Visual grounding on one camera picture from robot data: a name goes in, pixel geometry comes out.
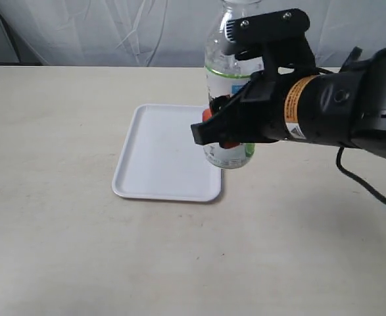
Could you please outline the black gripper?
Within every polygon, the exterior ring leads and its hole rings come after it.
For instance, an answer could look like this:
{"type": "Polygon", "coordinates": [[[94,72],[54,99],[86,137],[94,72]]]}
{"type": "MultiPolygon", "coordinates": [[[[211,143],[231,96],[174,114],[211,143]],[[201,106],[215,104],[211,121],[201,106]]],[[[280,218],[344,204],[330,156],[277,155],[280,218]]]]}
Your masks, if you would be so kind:
{"type": "Polygon", "coordinates": [[[290,87],[290,74],[252,74],[233,96],[210,99],[202,113],[202,122],[191,125],[194,142],[234,148],[241,143],[290,140],[283,119],[283,102],[290,87]]]}

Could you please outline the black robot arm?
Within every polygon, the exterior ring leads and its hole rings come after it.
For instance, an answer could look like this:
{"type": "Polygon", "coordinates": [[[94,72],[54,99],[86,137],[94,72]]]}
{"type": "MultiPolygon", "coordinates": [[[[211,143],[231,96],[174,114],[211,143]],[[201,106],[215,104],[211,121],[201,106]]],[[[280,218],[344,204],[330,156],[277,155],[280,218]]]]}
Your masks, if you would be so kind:
{"type": "Polygon", "coordinates": [[[363,149],[386,159],[386,48],[337,73],[299,67],[256,72],[235,95],[215,99],[214,114],[193,124],[196,144],[280,140],[363,149]]]}

